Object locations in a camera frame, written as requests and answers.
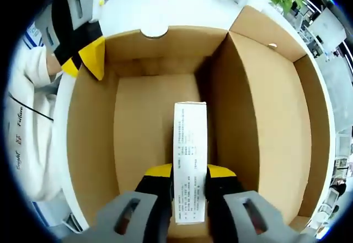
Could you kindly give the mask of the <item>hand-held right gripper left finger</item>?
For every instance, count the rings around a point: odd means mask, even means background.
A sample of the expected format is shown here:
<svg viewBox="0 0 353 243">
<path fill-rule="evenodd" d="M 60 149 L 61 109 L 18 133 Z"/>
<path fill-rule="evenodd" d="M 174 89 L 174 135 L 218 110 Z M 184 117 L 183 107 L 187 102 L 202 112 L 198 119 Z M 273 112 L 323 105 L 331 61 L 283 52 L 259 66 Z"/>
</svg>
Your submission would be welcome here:
<svg viewBox="0 0 353 243">
<path fill-rule="evenodd" d="M 97 214 L 96 224 L 64 242 L 166 242 L 173 200 L 173 165 L 149 168 L 134 191 Z"/>
</svg>

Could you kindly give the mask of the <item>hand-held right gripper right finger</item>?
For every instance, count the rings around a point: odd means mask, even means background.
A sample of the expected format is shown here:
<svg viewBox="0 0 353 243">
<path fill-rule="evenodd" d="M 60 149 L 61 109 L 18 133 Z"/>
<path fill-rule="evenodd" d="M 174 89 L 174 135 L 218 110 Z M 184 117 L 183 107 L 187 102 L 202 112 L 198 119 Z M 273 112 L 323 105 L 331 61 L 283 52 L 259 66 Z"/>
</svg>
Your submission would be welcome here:
<svg viewBox="0 0 353 243">
<path fill-rule="evenodd" d="M 228 168 L 207 166 L 205 196 L 214 242 L 315 242 L 286 225 L 280 211 L 256 191 L 245 191 Z"/>
</svg>

